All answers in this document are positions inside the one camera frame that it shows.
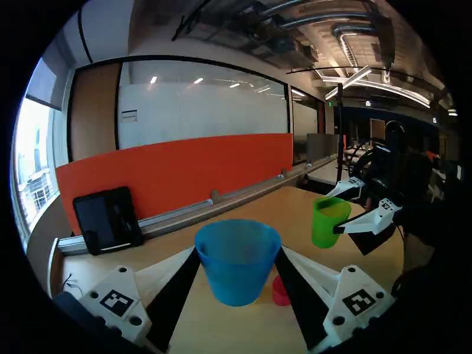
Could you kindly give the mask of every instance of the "cable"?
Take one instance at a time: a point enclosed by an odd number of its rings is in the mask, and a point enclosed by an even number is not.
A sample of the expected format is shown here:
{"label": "cable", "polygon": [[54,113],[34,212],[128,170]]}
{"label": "cable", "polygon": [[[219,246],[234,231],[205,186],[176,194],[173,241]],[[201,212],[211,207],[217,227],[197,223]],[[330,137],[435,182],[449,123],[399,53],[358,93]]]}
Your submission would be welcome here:
{"label": "cable", "polygon": [[64,282],[63,282],[63,286],[62,286],[62,288],[61,288],[61,291],[64,291],[64,286],[65,286],[65,284],[67,283],[67,280],[69,280],[71,277],[72,277],[72,273],[69,273],[69,276],[68,276],[67,279],[64,280]]}
{"label": "cable", "polygon": [[405,237],[403,237],[403,232],[400,230],[400,227],[398,225],[395,225],[398,231],[400,231],[400,235],[402,237],[403,242],[405,242]]}
{"label": "cable", "polygon": [[69,283],[67,283],[67,286],[69,286],[69,287],[71,287],[71,288],[78,288],[79,291],[80,291],[80,294],[81,294],[82,296],[84,296],[84,293],[83,293],[82,289],[80,288],[80,286],[78,286],[78,285],[76,285],[76,284],[69,284]]}

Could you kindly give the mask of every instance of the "red cup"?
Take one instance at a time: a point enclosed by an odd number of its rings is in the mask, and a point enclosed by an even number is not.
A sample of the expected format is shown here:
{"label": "red cup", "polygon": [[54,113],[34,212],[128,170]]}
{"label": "red cup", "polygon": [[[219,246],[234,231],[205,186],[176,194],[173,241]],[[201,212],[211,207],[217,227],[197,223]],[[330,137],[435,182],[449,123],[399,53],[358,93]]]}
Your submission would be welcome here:
{"label": "red cup", "polygon": [[290,299],[280,276],[277,276],[272,283],[272,299],[278,306],[290,305]]}

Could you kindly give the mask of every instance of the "green cup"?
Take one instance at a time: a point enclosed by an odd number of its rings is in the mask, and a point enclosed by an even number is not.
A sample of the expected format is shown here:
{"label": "green cup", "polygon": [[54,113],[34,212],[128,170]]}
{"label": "green cup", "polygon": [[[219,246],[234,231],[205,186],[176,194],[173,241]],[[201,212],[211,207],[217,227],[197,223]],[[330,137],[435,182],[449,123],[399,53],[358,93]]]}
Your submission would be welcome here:
{"label": "green cup", "polygon": [[319,198],[313,203],[312,242],[320,248],[335,245],[339,234],[333,233],[333,227],[346,221],[350,214],[350,204],[335,196]]}

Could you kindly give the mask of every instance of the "black tablet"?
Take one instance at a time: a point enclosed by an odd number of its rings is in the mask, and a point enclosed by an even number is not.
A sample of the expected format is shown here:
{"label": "black tablet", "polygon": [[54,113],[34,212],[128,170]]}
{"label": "black tablet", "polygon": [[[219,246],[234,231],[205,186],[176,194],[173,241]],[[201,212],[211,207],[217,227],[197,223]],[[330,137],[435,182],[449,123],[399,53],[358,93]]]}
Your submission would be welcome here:
{"label": "black tablet", "polygon": [[90,254],[143,244],[128,187],[74,198],[73,207]]}

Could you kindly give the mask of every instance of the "glass wall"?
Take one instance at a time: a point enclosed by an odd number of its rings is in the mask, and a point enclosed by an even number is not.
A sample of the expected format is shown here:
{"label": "glass wall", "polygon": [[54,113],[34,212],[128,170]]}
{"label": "glass wall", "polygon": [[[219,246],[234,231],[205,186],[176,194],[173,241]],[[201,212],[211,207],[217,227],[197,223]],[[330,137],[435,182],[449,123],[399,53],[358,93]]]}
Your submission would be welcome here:
{"label": "glass wall", "polygon": [[318,103],[313,96],[291,88],[293,104],[293,165],[306,161],[306,136],[318,133]]}
{"label": "glass wall", "polygon": [[217,65],[169,60],[124,63],[119,146],[287,133],[287,90],[286,84]]}

